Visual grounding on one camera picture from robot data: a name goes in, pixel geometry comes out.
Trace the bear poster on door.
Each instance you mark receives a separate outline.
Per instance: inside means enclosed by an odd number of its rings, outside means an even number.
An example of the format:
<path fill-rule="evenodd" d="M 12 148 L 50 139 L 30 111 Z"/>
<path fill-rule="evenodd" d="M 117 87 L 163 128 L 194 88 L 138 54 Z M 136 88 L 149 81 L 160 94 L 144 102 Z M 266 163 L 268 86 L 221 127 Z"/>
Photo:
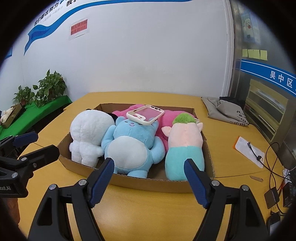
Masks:
<path fill-rule="evenodd" d="M 250 13 L 243 14 L 241 22 L 244 42 L 260 44 L 260 33 L 255 17 Z"/>

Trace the green haired teal plush toy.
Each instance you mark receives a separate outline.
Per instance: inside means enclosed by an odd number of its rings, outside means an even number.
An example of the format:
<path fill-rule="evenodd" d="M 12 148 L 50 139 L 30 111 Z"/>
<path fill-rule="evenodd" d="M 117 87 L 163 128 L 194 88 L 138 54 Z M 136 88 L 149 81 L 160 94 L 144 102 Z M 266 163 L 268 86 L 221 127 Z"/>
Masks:
<path fill-rule="evenodd" d="M 168 180 L 185 181 L 184 163 L 192 159 L 199 170 L 205 170 L 202 151 L 203 123 L 188 113 L 175 117 L 172 126 L 162 127 L 163 134 L 168 137 L 168 151 L 165 158 L 165 173 Z"/>

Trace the yellow sticky notes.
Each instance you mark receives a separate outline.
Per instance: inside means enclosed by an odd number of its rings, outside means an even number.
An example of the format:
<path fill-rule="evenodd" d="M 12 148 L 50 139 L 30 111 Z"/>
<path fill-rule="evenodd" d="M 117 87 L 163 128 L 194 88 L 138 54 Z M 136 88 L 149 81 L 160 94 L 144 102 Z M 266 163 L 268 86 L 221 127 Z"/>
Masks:
<path fill-rule="evenodd" d="M 242 49 L 242 57 L 267 61 L 268 52 L 259 49 Z"/>

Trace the wooden stick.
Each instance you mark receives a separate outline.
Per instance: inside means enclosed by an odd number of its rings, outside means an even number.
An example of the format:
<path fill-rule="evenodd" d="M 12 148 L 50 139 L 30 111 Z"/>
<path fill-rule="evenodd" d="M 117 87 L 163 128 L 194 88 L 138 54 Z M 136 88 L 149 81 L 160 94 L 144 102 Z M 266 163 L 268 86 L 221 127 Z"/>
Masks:
<path fill-rule="evenodd" d="M 250 175 L 250 178 L 253 179 L 253 180 L 256 180 L 256 181 L 258 181 L 258 182 L 263 182 L 263 179 L 260 178 L 260 177 L 256 177 L 256 176 L 252 176 L 252 175 Z"/>

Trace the white panda plush toy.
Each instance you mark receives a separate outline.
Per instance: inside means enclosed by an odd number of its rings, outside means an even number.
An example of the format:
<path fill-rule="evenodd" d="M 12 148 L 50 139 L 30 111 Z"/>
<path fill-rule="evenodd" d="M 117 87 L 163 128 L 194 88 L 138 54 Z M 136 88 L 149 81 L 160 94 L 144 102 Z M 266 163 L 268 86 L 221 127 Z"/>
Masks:
<path fill-rule="evenodd" d="M 96 167 L 99 157 L 104 155 L 102 139 L 114 119 L 103 111 L 88 109 L 79 113 L 70 125 L 72 142 L 69 145 L 71 160 L 79 164 Z"/>

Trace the blue plush cat toy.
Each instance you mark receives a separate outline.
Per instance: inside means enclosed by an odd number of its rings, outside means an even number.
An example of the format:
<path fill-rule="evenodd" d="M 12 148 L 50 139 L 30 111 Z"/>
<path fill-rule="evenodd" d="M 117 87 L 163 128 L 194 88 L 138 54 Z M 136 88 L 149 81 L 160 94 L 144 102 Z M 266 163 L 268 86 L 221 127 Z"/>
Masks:
<path fill-rule="evenodd" d="M 108 128 L 101 147 L 104 157 L 114 161 L 114 173 L 147 178 L 149 169 L 165 157 L 162 140 L 156 136 L 159 122 L 145 126 L 120 116 Z"/>

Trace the pink plush bear toy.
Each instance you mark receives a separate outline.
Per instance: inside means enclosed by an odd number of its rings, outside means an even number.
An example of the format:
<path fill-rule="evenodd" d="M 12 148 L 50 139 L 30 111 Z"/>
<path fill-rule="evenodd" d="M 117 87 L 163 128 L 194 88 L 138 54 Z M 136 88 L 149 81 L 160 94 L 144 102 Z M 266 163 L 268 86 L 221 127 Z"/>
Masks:
<path fill-rule="evenodd" d="M 129 108 L 125 108 L 123 110 L 119 110 L 118 108 L 116 108 L 115 111 L 113 111 L 112 113 L 115 114 L 116 116 L 124 116 L 126 118 L 126 113 L 128 111 L 131 111 L 131 110 L 134 110 L 137 108 L 141 108 L 142 106 L 143 106 L 143 104 L 134 104 L 134 105 L 131 105 Z M 193 108 L 164 106 L 164 107 L 161 107 L 161 109 L 163 109 L 165 111 L 165 113 L 158 119 L 159 127 L 156 132 L 156 136 L 162 140 L 164 147 L 165 147 L 165 151 L 167 152 L 169 149 L 168 148 L 168 137 L 166 137 L 163 134 L 161 128 L 164 126 L 172 127 L 173 120 L 177 117 L 177 115 L 179 115 L 181 113 L 189 113 L 194 118 L 196 117 L 196 114 L 194 113 Z"/>

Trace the large potted green plant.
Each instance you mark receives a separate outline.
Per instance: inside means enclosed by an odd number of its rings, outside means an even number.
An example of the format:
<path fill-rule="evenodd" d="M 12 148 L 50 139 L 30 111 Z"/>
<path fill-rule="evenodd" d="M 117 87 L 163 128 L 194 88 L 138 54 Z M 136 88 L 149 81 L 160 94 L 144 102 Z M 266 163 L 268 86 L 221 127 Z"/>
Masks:
<path fill-rule="evenodd" d="M 67 86 L 62 75 L 56 71 L 47 71 L 46 76 L 38 81 L 38 85 L 32 85 L 36 90 L 34 103 L 37 107 L 55 100 L 57 97 L 63 96 Z"/>

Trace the small potted green plant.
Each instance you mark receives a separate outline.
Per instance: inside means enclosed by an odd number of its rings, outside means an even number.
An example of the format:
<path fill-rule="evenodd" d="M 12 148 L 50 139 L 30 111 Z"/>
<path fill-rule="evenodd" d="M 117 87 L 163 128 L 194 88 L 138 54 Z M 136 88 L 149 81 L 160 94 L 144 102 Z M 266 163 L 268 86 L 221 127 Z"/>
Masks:
<path fill-rule="evenodd" d="M 21 85 L 18 87 L 18 92 L 14 93 L 15 97 L 13 98 L 14 103 L 19 103 L 22 106 L 26 106 L 27 104 L 31 104 L 34 102 L 35 93 L 28 87 L 22 87 Z"/>

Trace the grey cloth bag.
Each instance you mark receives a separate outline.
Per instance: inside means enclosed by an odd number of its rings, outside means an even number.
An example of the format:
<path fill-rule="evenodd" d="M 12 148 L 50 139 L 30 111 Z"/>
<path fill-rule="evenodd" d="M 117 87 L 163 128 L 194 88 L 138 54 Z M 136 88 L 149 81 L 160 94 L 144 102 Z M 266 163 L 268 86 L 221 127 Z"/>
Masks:
<path fill-rule="evenodd" d="M 208 118 L 212 118 L 239 126 L 248 126 L 249 122 L 240 106 L 216 97 L 201 97 L 207 112 Z"/>

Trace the white orange paper card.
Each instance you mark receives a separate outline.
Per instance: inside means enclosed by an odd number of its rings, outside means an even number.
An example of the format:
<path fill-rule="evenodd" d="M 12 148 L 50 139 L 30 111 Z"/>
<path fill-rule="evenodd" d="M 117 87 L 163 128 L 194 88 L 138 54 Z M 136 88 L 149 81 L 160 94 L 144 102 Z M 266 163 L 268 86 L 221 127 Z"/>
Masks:
<path fill-rule="evenodd" d="M 240 152 L 244 157 L 252 161 L 259 168 L 263 168 L 265 153 L 256 148 L 249 141 L 239 136 L 234 149 Z"/>

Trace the blue wall ribbon decal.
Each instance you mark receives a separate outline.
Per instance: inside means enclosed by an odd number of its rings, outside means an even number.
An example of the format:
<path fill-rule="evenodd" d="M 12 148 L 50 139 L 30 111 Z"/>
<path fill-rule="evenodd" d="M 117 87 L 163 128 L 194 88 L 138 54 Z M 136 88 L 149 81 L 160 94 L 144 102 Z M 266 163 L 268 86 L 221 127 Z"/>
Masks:
<path fill-rule="evenodd" d="M 45 26 L 39 24 L 41 21 L 41 17 L 45 17 L 45 15 L 41 15 L 35 22 L 34 27 L 28 32 L 28 41 L 24 47 L 24 55 L 28 51 L 30 45 L 38 40 L 43 39 L 51 35 L 55 30 L 57 30 L 62 23 L 64 23 L 70 16 L 74 15 L 76 12 L 81 11 L 86 8 L 91 8 L 93 6 L 103 6 L 103 5 L 110 5 L 110 4 L 124 4 L 124 3 L 185 3 L 188 1 L 93 1 L 90 3 L 79 5 L 73 9 L 70 9 L 62 16 L 60 16 L 55 22 L 53 22 L 49 26 Z"/>

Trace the cardboard box on bench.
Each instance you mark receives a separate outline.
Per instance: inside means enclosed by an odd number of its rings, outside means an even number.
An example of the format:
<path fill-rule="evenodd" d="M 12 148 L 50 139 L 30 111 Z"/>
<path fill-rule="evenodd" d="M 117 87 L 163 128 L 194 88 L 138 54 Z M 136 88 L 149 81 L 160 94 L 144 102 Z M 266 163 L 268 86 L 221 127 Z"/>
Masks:
<path fill-rule="evenodd" d="M 17 116 L 20 114 L 22 110 L 23 110 L 23 105 L 19 103 L 3 111 L 3 114 L 1 115 L 1 126 L 3 128 L 8 128 L 12 124 L 12 122 L 17 118 Z"/>

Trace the white pink phone case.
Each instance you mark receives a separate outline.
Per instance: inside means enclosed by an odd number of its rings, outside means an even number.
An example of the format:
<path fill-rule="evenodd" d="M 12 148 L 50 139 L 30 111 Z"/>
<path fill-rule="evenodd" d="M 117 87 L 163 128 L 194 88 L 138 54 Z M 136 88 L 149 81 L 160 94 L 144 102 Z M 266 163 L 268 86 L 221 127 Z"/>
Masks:
<path fill-rule="evenodd" d="M 128 111 L 126 117 L 141 125 L 148 126 L 163 116 L 165 111 L 152 105 L 144 105 L 140 108 Z"/>

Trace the small black adapter box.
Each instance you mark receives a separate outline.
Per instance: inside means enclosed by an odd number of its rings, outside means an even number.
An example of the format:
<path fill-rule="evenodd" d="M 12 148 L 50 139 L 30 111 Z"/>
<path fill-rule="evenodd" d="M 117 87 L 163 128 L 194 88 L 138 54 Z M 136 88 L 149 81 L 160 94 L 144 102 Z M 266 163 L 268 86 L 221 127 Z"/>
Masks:
<path fill-rule="evenodd" d="M 267 205 L 268 209 L 272 208 L 280 201 L 280 197 L 278 195 L 278 191 L 277 191 L 276 187 L 269 189 L 264 194 L 264 198 L 265 198 L 266 205 Z"/>

